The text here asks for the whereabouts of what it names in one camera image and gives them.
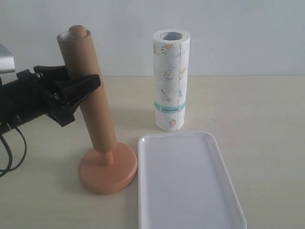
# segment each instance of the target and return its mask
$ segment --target cardboard tube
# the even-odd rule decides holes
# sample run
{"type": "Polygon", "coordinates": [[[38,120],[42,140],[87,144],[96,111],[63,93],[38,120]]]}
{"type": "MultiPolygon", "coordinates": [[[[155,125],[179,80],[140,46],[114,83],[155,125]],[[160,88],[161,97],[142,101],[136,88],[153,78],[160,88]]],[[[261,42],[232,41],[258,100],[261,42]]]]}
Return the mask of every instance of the cardboard tube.
{"type": "Polygon", "coordinates": [[[101,153],[102,164],[110,166],[117,140],[91,32],[80,25],[72,26],[68,32],[60,34],[57,41],[70,78],[91,74],[101,78],[101,86],[80,107],[94,149],[101,153]]]}

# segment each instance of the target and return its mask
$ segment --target white tray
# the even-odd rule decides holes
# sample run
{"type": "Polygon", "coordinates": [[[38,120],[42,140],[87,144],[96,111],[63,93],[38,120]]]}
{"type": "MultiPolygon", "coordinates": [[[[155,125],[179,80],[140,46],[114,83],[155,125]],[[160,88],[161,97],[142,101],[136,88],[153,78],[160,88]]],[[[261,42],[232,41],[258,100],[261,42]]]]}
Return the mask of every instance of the white tray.
{"type": "Polygon", "coordinates": [[[140,229],[246,229],[211,134],[145,135],[138,160],[140,229]]]}

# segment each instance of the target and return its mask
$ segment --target beige table surface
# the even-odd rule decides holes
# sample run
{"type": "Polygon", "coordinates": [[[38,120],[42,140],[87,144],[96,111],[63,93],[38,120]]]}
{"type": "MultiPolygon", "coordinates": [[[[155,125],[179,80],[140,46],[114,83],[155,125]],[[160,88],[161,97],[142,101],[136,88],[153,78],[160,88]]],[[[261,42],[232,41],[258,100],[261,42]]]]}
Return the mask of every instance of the beige table surface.
{"type": "MultiPolygon", "coordinates": [[[[105,79],[117,138],[137,151],[138,139],[159,133],[153,78],[105,79]]],[[[190,77],[186,122],[180,131],[213,134],[249,229],[305,228],[305,77],[190,77]]],[[[78,163],[91,147],[81,113],[65,128],[46,116],[20,129],[28,156],[0,179],[1,229],[136,229],[137,176],[106,196],[87,192],[78,163]]],[[[16,161],[16,131],[4,135],[16,161]]],[[[0,166],[7,163],[0,146],[0,166]]]]}

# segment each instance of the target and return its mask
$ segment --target round base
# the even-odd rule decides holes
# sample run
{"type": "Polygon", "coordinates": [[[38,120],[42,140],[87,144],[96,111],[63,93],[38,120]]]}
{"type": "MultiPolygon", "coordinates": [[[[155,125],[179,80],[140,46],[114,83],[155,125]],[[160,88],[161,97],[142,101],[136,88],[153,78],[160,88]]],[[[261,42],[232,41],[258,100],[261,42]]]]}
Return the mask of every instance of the round base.
{"type": "Polygon", "coordinates": [[[87,152],[79,165],[83,185],[95,194],[109,194],[127,186],[137,171],[137,157],[124,143],[117,143],[113,150],[113,164],[102,166],[101,153],[95,149],[87,152]]]}

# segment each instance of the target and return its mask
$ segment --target blue stripe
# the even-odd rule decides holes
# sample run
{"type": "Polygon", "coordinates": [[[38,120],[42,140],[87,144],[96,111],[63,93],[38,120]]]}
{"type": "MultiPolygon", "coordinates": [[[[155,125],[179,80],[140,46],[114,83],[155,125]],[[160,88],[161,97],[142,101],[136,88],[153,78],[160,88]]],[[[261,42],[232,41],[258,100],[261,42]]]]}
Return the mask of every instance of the blue stripe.
{"type": "Polygon", "coordinates": [[[156,101],[154,101],[154,107],[165,114],[173,114],[182,111],[185,108],[186,102],[181,104],[180,106],[161,106],[156,101]]]}

